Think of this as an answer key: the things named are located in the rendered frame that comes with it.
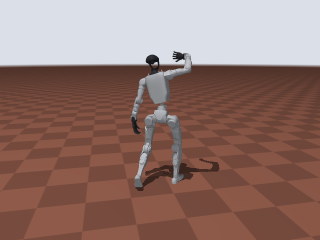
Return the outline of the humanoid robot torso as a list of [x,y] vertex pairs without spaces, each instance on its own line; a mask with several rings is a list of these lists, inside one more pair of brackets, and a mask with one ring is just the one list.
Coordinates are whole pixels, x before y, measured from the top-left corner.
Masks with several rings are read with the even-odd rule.
[[164,71],[158,71],[158,73],[148,75],[145,77],[145,83],[149,93],[150,99],[154,104],[160,105],[157,110],[154,110],[153,121],[154,123],[167,124],[167,105],[164,102],[170,100],[170,87],[169,80],[165,78]]

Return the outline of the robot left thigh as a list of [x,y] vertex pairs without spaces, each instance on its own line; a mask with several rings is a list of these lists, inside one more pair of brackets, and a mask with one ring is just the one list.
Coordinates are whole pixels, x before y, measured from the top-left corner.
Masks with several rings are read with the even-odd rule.
[[156,125],[156,123],[154,122],[154,114],[148,115],[145,118],[144,123],[145,123],[144,153],[150,154],[152,151],[152,141],[153,141],[155,125]]

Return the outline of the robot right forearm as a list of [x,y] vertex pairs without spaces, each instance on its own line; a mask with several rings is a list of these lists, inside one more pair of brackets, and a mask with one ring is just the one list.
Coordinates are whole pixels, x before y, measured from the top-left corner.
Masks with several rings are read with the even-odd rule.
[[191,55],[190,54],[184,54],[184,59],[185,59],[184,68],[185,69],[189,69],[191,67],[191,65],[192,65]]

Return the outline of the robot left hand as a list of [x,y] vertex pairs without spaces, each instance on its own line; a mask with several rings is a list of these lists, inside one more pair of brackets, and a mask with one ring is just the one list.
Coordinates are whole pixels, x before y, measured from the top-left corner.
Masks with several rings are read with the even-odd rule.
[[136,121],[137,121],[137,119],[135,120],[135,117],[132,116],[131,117],[131,122],[132,122],[133,131],[134,131],[135,134],[140,134],[141,132],[138,131],[138,129],[140,129],[140,128],[137,126]]

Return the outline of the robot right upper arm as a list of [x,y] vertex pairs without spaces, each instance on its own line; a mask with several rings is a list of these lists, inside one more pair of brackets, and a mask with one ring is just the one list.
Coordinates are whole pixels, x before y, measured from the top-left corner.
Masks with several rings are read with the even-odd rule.
[[167,80],[172,80],[174,77],[190,73],[191,71],[192,71],[191,66],[190,66],[189,69],[185,69],[185,66],[184,66],[184,68],[178,68],[178,69],[174,69],[174,70],[171,70],[171,69],[167,70],[163,74],[164,74],[164,76],[165,76],[165,78]]

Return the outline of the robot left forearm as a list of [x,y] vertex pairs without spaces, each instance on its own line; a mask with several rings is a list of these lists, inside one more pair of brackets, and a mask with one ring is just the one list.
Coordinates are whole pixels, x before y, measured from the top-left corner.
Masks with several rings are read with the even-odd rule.
[[136,104],[136,100],[137,100],[137,97],[136,97],[134,105],[133,105],[132,116],[130,117],[131,120],[132,120],[132,117],[134,117],[136,120],[138,112],[139,112],[140,105]]

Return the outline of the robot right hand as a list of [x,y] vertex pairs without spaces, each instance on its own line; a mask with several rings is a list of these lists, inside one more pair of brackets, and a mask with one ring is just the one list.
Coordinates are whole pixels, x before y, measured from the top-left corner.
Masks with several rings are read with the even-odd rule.
[[[175,54],[176,53],[176,54]],[[174,51],[174,53],[173,53],[173,57],[176,57],[176,58],[173,58],[173,59],[177,59],[175,62],[178,62],[179,60],[185,60],[184,59],[184,55],[186,55],[186,54],[188,54],[188,53],[180,53],[180,52],[175,52]],[[176,56],[174,56],[174,55],[176,55]]]

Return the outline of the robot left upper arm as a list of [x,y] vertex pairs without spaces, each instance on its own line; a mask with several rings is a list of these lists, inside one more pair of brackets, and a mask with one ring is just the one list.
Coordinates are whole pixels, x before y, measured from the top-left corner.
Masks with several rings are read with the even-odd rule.
[[137,99],[136,99],[136,102],[137,104],[142,104],[143,102],[143,94],[145,92],[145,87],[147,86],[146,85],[146,81],[145,81],[146,78],[142,78],[140,81],[139,81],[139,87],[138,87],[138,92],[137,92]]

